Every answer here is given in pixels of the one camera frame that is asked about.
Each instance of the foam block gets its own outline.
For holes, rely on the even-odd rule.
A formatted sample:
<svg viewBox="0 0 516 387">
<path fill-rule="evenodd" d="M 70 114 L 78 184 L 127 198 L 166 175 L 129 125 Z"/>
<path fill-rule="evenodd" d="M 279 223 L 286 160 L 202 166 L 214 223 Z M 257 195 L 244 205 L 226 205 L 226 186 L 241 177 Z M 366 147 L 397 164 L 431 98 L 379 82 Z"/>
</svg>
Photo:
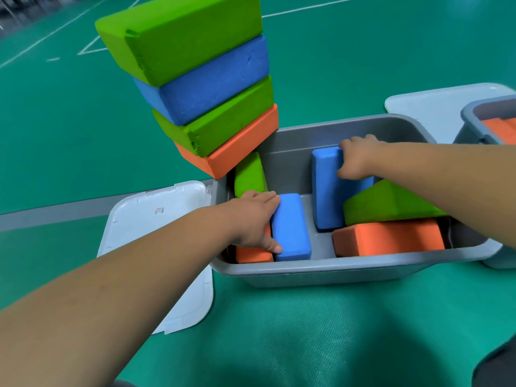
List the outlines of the foam block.
<svg viewBox="0 0 516 387">
<path fill-rule="evenodd" d="M 270 223 L 267 223 L 265 233 L 270 236 Z M 237 247 L 236 261 L 238 263 L 274 262 L 274 257 L 272 253 L 264 249 Z"/>
<path fill-rule="evenodd" d="M 199 157 L 174 142 L 183 158 L 215 179 L 220 179 L 279 127 L 274 105 L 206 157 Z"/>
<path fill-rule="evenodd" d="M 206 157 L 273 105 L 273 82 L 268 76 L 186 126 L 176 126 L 156 110 L 152 112 L 168 137 Z"/>
<path fill-rule="evenodd" d="M 153 0 L 95 27 L 120 68 L 161 87 L 260 35 L 260 0 Z"/>
<path fill-rule="evenodd" d="M 346 225 L 447 216 L 408 190 L 381 180 L 344 202 Z"/>
<path fill-rule="evenodd" d="M 320 230 L 344 227 L 344 201 L 372 186 L 372 177 L 360 181 L 339 179 L 337 170 L 343 160 L 338 146 L 312 151 L 312 210 Z"/>
<path fill-rule="evenodd" d="M 516 144 L 516 119 L 502 120 L 494 118 L 482 121 L 494 134 L 508 145 Z"/>
<path fill-rule="evenodd" d="M 274 239 L 283 247 L 275 260 L 309 260 L 312 245 L 306 227 L 303 205 L 299 194 L 281 194 L 281 202 L 271 218 Z"/>
<path fill-rule="evenodd" d="M 182 126 L 268 74 L 267 43 L 260 35 L 159 88 L 133 78 L 154 109 L 169 122 Z"/>
<path fill-rule="evenodd" d="M 365 223 L 332 233 L 337 256 L 371 256 L 444 250 L 434 219 Z"/>
<path fill-rule="evenodd" d="M 240 198 L 247 190 L 268 191 L 258 152 L 251 152 L 235 168 L 235 196 Z"/>
</svg>

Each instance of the green sports floor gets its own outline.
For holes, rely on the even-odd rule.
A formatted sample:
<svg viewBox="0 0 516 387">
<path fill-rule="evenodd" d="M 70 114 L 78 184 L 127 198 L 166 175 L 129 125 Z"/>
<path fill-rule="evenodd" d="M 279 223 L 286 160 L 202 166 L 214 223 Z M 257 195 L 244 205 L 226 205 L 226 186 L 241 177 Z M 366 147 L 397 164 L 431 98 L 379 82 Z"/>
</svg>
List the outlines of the green sports floor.
<svg viewBox="0 0 516 387">
<path fill-rule="evenodd" d="M 85 0 L 0 42 L 0 214 L 206 178 L 95 40 L 96 19 L 136 1 Z M 382 113 L 400 93 L 516 88 L 516 0 L 334 1 L 261 0 L 281 127 Z M 106 219 L 0 232 L 0 307 L 93 259 Z M 480 263 L 344 286 L 214 282 L 207 317 L 149 338 L 122 378 L 462 387 L 516 332 L 516 272 Z"/>
</svg>

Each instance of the white court line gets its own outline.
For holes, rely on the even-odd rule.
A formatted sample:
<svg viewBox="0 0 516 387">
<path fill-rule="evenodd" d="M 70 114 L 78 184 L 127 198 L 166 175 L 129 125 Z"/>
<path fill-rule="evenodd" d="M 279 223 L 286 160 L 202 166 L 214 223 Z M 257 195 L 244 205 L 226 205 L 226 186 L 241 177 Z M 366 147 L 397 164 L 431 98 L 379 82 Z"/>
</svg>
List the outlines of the white court line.
<svg viewBox="0 0 516 387">
<path fill-rule="evenodd" d="M 324 3 L 324 4 L 317 4 L 317 5 L 304 6 L 303 8 L 291 9 L 290 11 L 284 11 L 284 12 L 278 12 L 278 13 L 271 13 L 270 15 L 264 15 L 264 16 L 262 16 L 261 18 L 262 18 L 262 19 L 264 19 L 264 18 L 266 18 L 266 17 L 278 16 L 278 15 L 285 15 L 285 14 L 287 14 L 287 13 L 298 12 L 298 11 L 304 11 L 304 10 L 306 10 L 306 9 L 312 9 L 312 8 L 319 8 L 320 6 L 339 4 L 339 3 L 341 3 L 341 2 L 346 2 L 346 1 L 353 1 L 353 0 L 338 0 L 338 1 L 326 2 L 326 3 Z"/>
<path fill-rule="evenodd" d="M 139 3 L 139 1 L 140 1 L 140 0 L 136 0 L 136 1 L 135 1 L 135 2 L 133 2 L 133 3 L 129 6 L 129 8 L 127 8 L 127 9 L 132 8 L 133 6 L 135 6 L 136 4 L 138 4 L 138 3 Z M 88 44 L 84 47 L 84 49 L 82 49 L 81 51 L 79 51 L 79 52 L 77 53 L 77 55 L 78 55 L 78 56 L 82 56 L 82 55 L 84 55 L 84 54 L 96 53 L 97 51 L 107 50 L 107 47 L 103 47 L 102 49 L 96 49 L 96 50 L 87 51 L 87 50 L 88 50 L 91 46 L 93 46 L 93 45 L 94 45 L 94 43 L 95 43 L 96 41 L 98 41 L 99 39 L 100 39 L 100 35 L 97 35 L 97 36 L 96 36 L 96 38 L 95 38 L 93 41 L 91 41 L 90 43 L 88 43 Z"/>
<path fill-rule="evenodd" d="M 8 59 L 7 61 L 5 61 L 3 64 L 0 64 L 0 69 L 2 69 L 4 66 L 6 65 L 9 65 L 12 61 L 14 61 L 15 59 L 17 58 L 20 58 L 23 54 L 25 54 L 26 52 L 30 51 L 31 49 L 35 48 L 37 45 L 39 45 L 41 42 L 43 42 L 45 39 L 48 39 L 50 38 L 52 35 L 54 35 L 55 33 L 61 31 L 64 27 L 66 27 L 67 25 L 70 25 L 72 24 L 75 20 L 81 18 L 82 16 L 84 16 L 85 14 L 87 14 L 89 11 L 91 11 L 93 8 L 96 8 L 97 6 L 99 6 L 100 4 L 102 4 L 104 1 L 107 1 L 107 0 L 101 0 L 99 1 L 98 3 L 94 4 L 93 6 L 91 6 L 90 8 L 88 8 L 86 11 L 82 12 L 81 14 L 78 14 L 76 17 L 74 17 L 72 20 L 66 22 L 65 24 L 63 24 L 61 27 L 55 29 L 54 31 L 52 31 L 50 34 L 48 34 L 47 36 L 41 38 L 40 40 L 34 42 L 33 44 L 31 44 L 27 49 L 25 50 L 22 50 L 20 51 L 18 54 L 16 54 L 14 57 Z"/>
<path fill-rule="evenodd" d="M 298 12 L 298 11 L 304 11 L 305 9 L 313 9 L 313 8 L 319 8 L 320 6 L 326 6 L 326 5 L 333 5 L 333 4 L 339 4 L 341 2 L 346 2 L 346 1 L 353 1 L 353 0 L 338 0 L 338 1 L 332 1 L 332 2 L 326 2 L 324 4 L 317 4 L 317 5 L 310 5 L 310 6 L 304 6 L 302 8 L 297 8 L 297 9 L 291 9 L 290 11 L 284 11 L 284 12 L 278 12 L 278 13 L 271 13 L 270 15 L 263 15 L 261 18 L 264 19 L 266 17 L 272 17 L 272 16 L 278 16 L 278 15 L 285 15 L 287 13 L 292 13 L 292 12 Z M 93 50 L 93 51 L 85 51 L 87 48 L 89 48 L 92 44 L 94 44 L 100 37 L 96 37 L 91 43 L 89 43 L 84 49 L 82 49 L 81 51 L 79 51 L 77 53 L 78 56 L 81 56 L 83 54 L 88 54 L 88 53 L 95 53 L 97 51 L 104 51 L 104 50 L 107 50 L 107 47 L 103 47 L 101 49 L 97 49 L 97 50 Z"/>
</svg>

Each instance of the gray plastic bin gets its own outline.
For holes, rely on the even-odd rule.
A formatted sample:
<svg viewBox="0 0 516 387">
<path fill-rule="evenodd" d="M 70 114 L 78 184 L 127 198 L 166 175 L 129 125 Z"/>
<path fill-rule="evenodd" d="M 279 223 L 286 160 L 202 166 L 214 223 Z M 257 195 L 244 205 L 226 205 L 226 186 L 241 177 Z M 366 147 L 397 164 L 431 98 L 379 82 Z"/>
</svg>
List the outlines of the gray plastic bin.
<svg viewBox="0 0 516 387">
<path fill-rule="evenodd" d="M 460 113 L 464 125 L 454 144 L 504 144 L 482 121 L 516 117 L 516 95 L 485 99 L 468 104 Z M 493 257 L 482 261 L 493 269 L 516 268 L 516 251 L 504 246 Z"/>
<path fill-rule="evenodd" d="M 229 249 L 224 257 L 219 255 L 212 262 L 212 267 L 218 273 L 240 277 L 256 287 L 321 285 L 400 279 L 436 263 L 482 260 L 498 251 L 499 243 L 486 240 L 455 220 L 443 218 L 440 225 L 449 226 L 449 230 L 446 230 L 447 241 L 468 247 L 379 256 L 335 257 L 331 231 L 318 231 L 312 217 L 312 150 L 336 146 L 342 139 L 364 137 L 367 134 L 374 134 L 378 139 L 388 142 L 434 142 L 420 123 L 396 114 L 279 129 L 257 151 L 270 190 L 279 194 L 302 195 L 312 243 L 312 258 L 233 264 L 225 261 L 231 260 Z M 234 196 L 231 173 L 214 182 L 212 195 L 212 204 L 226 202 Z"/>
</svg>

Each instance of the person's arm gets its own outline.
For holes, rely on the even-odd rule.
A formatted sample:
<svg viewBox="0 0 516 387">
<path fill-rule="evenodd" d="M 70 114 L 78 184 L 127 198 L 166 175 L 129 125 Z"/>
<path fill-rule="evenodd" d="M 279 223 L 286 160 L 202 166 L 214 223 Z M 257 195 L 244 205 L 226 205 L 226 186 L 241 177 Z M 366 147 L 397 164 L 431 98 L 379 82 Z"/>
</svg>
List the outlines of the person's arm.
<svg viewBox="0 0 516 387">
<path fill-rule="evenodd" d="M 106 387 L 225 247 L 281 252 L 264 233 L 279 201 L 274 192 L 249 191 L 197 209 L 7 307 L 0 384 Z"/>
<path fill-rule="evenodd" d="M 516 247 L 516 146 L 341 142 L 341 178 L 376 175 L 412 191 L 481 234 Z"/>
</svg>

